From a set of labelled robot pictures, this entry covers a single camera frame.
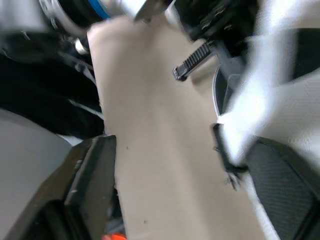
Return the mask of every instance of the textured black surface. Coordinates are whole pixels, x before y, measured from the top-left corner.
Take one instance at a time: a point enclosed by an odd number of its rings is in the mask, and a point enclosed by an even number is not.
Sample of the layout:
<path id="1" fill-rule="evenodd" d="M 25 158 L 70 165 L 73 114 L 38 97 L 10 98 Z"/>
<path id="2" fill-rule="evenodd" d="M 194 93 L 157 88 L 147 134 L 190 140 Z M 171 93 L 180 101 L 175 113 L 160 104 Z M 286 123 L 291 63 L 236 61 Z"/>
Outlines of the textured black surface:
<path id="1" fill-rule="evenodd" d="M 185 81 L 188 75 L 196 69 L 207 57 L 212 54 L 210 44 L 205 42 L 195 50 L 182 65 L 173 70 L 173 76 L 176 80 Z"/>
<path id="2" fill-rule="evenodd" d="M 306 164 L 289 147 L 268 139 L 259 140 L 246 157 L 257 196 L 282 240 L 303 235 L 318 214 L 315 195 L 291 161 Z"/>

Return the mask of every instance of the blue ring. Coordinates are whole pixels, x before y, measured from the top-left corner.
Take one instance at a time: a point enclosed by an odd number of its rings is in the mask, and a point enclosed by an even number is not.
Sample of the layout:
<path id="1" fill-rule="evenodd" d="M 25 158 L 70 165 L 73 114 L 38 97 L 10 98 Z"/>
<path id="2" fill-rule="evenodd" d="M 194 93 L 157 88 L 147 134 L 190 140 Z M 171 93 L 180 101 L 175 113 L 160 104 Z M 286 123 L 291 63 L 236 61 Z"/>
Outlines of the blue ring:
<path id="1" fill-rule="evenodd" d="M 101 4 L 99 3 L 99 0 L 89 0 L 89 3 L 91 4 L 92 8 L 95 10 L 95 12 L 101 18 L 103 18 L 103 19 L 109 19 L 110 18 L 110 16 L 102 8 Z"/>

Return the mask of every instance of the beige floor panel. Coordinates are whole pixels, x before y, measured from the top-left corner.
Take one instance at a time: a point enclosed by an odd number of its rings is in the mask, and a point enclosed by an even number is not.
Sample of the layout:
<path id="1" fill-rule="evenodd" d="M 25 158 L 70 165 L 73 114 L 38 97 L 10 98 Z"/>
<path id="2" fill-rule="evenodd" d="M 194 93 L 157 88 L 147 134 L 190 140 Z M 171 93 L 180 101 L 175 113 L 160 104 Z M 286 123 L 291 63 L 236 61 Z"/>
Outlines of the beige floor panel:
<path id="1" fill-rule="evenodd" d="M 245 191 L 225 185 L 213 150 L 212 75 L 184 83 L 172 76 L 199 44 L 162 17 L 150 25 L 114 19 L 94 27 L 89 41 L 106 130 L 117 137 L 128 238 L 264 239 Z"/>

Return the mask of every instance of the gray surface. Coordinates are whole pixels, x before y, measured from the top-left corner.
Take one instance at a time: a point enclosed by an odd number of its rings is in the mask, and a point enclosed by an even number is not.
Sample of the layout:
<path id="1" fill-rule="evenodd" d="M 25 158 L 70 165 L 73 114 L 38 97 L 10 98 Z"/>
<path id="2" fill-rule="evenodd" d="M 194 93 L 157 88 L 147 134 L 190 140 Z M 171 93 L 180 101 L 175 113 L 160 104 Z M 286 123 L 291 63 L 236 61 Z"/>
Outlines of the gray surface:
<path id="1" fill-rule="evenodd" d="M 0 0 L 0 36 L 17 32 L 49 32 L 39 0 Z"/>
<path id="2" fill-rule="evenodd" d="M 0 239 L 4 239 L 71 145 L 31 121 L 0 110 Z"/>

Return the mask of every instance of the orange object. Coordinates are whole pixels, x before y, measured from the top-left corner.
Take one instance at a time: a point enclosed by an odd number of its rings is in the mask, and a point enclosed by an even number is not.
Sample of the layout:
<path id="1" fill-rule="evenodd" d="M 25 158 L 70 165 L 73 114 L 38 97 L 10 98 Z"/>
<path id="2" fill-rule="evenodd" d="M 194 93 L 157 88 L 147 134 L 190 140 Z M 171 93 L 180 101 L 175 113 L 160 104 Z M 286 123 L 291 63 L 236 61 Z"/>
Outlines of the orange object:
<path id="1" fill-rule="evenodd" d="M 102 240 L 127 240 L 126 236 L 120 233 L 105 235 L 102 237 Z"/>

